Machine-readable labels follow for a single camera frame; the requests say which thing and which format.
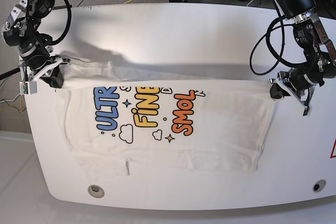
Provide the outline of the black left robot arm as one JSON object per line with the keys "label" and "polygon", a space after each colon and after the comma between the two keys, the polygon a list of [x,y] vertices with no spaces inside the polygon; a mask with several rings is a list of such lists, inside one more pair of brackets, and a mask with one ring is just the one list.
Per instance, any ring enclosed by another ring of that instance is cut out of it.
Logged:
{"label": "black left robot arm", "polygon": [[[325,79],[335,78],[335,46],[314,9],[314,0],[271,0],[277,12],[262,39],[265,40],[271,55],[279,63],[289,68],[280,71],[275,79],[270,79],[270,97],[278,100],[284,97],[295,98],[303,106],[307,115],[316,86],[323,86]],[[281,42],[285,42],[285,20],[292,20],[293,36],[303,49],[305,61],[292,63],[282,57],[284,45],[277,53],[270,42],[271,33],[281,30]]]}

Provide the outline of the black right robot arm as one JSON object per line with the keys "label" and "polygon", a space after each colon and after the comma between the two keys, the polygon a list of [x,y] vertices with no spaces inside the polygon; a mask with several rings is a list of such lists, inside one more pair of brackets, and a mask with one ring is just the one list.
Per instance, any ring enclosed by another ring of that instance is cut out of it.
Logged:
{"label": "black right robot arm", "polygon": [[55,0],[20,0],[1,28],[5,44],[16,47],[21,58],[18,67],[2,74],[1,79],[21,73],[24,94],[29,94],[29,86],[38,79],[55,89],[63,86],[64,78],[59,66],[67,64],[68,60],[52,56],[51,53],[53,46],[61,43],[70,29],[71,6],[68,0],[64,2],[67,20],[65,29],[58,39],[38,32],[41,20],[54,9]]}

